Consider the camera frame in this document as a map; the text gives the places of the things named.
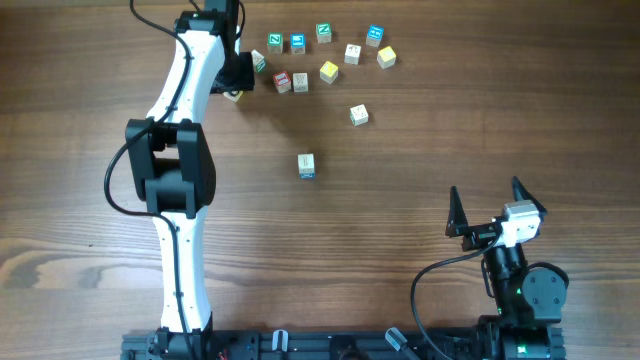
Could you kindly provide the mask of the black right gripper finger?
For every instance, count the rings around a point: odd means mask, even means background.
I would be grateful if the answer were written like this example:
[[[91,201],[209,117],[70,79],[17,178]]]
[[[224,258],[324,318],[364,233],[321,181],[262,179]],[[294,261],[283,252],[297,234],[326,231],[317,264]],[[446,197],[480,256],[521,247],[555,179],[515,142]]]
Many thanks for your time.
[[[535,205],[540,216],[547,215],[547,209],[531,193],[526,190],[517,176],[512,177],[511,187],[515,201],[529,200]]]
[[[456,186],[450,188],[449,215],[445,229],[447,237],[464,236],[469,228],[468,220]]]

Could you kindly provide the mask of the yellow top elephant block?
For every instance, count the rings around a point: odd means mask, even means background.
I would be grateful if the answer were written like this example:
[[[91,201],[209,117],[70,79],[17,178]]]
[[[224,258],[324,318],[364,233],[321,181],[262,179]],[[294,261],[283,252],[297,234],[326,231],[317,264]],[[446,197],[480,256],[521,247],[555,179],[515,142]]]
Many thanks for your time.
[[[326,61],[319,70],[320,79],[332,84],[339,75],[339,67],[331,61]]]

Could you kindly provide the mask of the white green edged block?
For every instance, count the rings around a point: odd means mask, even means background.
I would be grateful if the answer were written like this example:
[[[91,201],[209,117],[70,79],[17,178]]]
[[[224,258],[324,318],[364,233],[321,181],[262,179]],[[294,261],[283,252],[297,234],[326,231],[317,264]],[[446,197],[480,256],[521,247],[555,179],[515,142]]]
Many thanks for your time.
[[[298,155],[298,169],[300,174],[313,174],[315,172],[315,161],[313,154]]]

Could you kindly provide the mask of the lone block with zero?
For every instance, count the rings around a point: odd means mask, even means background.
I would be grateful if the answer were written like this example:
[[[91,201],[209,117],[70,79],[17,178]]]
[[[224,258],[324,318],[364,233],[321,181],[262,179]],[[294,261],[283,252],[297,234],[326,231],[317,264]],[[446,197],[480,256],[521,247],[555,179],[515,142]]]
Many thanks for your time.
[[[369,120],[369,114],[364,104],[357,105],[350,109],[350,119],[354,126],[359,126],[367,123]]]

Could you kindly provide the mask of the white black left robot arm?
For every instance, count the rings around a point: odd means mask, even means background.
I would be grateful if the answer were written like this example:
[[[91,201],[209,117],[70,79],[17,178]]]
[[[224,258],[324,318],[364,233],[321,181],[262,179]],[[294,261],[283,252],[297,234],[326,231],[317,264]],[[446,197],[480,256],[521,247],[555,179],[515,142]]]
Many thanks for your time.
[[[164,306],[160,327],[126,335],[124,359],[216,359],[204,284],[203,229],[216,170],[201,122],[212,94],[255,85],[251,55],[240,49],[244,7],[209,1],[176,20],[176,51],[158,100],[125,138],[137,196],[161,244]]]

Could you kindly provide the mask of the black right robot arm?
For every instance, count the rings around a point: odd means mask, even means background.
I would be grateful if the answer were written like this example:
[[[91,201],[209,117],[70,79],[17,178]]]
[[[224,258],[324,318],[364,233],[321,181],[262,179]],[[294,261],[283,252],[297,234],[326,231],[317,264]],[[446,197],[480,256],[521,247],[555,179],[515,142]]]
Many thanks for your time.
[[[460,237],[462,250],[482,252],[481,272],[498,314],[483,315],[470,328],[445,332],[445,349],[454,359],[564,360],[567,352],[562,308],[569,277],[548,262],[530,263],[523,244],[540,235],[546,208],[516,177],[514,201],[504,205],[491,222],[471,226],[458,190],[450,190],[445,235]]]

